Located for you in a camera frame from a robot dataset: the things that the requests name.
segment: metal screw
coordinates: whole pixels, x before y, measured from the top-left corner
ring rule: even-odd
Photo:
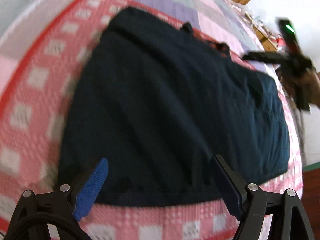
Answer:
[[[249,190],[252,190],[252,191],[257,191],[257,190],[258,190],[258,186],[255,185],[254,183],[250,183],[250,184],[248,185],[248,189],[249,189]]]
[[[287,190],[287,194],[291,197],[294,197],[296,195],[296,192],[293,189],[289,188]]]
[[[68,184],[63,184],[60,186],[60,191],[66,192],[70,189],[70,186]]]
[[[30,197],[32,194],[31,190],[26,190],[22,195],[23,197]]]

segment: red and white checkered cloth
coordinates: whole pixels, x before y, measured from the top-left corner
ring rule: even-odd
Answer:
[[[81,69],[98,42],[101,30],[125,6],[148,10],[176,28],[182,22],[130,0],[76,0],[40,35],[21,60],[0,101],[0,230],[6,231],[15,205],[25,189],[51,191],[68,106]],[[211,39],[201,33],[205,39]],[[233,61],[253,68],[231,53]],[[295,128],[281,86],[290,135],[287,173],[261,187],[302,193],[301,158]],[[162,208],[114,207],[96,204],[81,220],[92,239],[229,239],[238,222],[222,200]],[[266,239],[270,217],[261,239]],[[57,232],[50,227],[53,237]]]

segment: person's arm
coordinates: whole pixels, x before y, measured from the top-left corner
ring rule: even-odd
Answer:
[[[294,89],[290,84],[303,87],[309,96],[309,103],[318,106],[320,109],[320,73],[313,71],[306,72],[301,78],[292,80],[282,80],[284,89],[290,96],[294,96]]]

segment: dark fabric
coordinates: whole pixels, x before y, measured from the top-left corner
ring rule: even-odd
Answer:
[[[76,88],[58,183],[103,155],[109,175],[99,203],[209,201],[220,197],[210,175],[214,154],[247,182],[287,171],[288,128],[274,80],[151,14],[123,10]]]

